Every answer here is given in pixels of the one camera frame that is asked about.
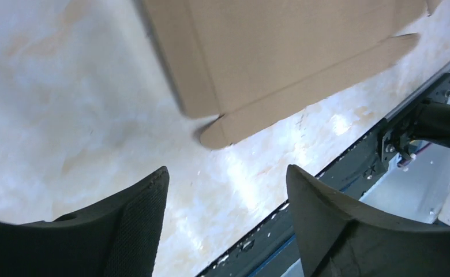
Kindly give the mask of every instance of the flattened cardboard box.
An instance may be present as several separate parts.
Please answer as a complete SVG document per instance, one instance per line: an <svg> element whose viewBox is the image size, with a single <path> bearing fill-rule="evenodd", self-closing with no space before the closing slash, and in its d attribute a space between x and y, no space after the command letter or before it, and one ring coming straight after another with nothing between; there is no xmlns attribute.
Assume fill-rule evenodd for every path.
<svg viewBox="0 0 450 277"><path fill-rule="evenodd" d="M394 65L440 0L144 0L186 115L237 143Z"/></svg>

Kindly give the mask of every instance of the table surface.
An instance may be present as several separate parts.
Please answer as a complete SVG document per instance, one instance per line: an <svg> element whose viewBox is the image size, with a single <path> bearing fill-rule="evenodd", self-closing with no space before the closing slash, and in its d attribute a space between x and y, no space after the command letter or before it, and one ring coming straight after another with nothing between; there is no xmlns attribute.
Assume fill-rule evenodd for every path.
<svg viewBox="0 0 450 277"><path fill-rule="evenodd" d="M53 220L158 167L171 182L154 276L194 276L286 200L288 164L320 171L450 60L450 0L401 33L392 69L237 145L178 108L140 1L0 0L0 220Z"/></svg>

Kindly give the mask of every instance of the blue strip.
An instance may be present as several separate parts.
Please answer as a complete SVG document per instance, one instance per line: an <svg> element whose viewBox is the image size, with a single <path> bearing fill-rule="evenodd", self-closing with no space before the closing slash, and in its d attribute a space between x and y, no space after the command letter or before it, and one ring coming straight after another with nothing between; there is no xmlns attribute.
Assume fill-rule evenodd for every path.
<svg viewBox="0 0 450 277"><path fill-rule="evenodd" d="M255 276L255 274L258 274L261 269L263 269L272 259L274 259L285 247L287 247L290 243L292 243L297 236L293 234L290 239L288 239L280 248L278 248L267 260L265 260L259 267L256 268L251 274L249 274L249 277Z"/></svg>

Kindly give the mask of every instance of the bolt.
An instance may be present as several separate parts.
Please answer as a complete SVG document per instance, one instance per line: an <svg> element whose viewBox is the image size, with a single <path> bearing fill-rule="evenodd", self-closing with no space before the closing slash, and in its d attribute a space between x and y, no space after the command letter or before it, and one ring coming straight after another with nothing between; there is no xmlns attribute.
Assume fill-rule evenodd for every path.
<svg viewBox="0 0 450 277"><path fill-rule="evenodd" d="M385 149L385 151L389 152L389 153L393 153L395 151L395 147L391 144L387 145L387 148Z"/></svg>

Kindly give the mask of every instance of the brown cardboard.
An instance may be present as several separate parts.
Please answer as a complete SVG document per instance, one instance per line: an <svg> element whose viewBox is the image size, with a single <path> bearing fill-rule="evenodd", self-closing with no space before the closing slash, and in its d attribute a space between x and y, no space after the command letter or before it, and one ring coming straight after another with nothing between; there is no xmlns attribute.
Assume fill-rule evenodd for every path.
<svg viewBox="0 0 450 277"><path fill-rule="evenodd" d="M426 0L144 1L185 113L224 115L202 134L212 148L385 70L417 41L389 38L437 6ZM363 70L352 74L360 62Z"/></svg>

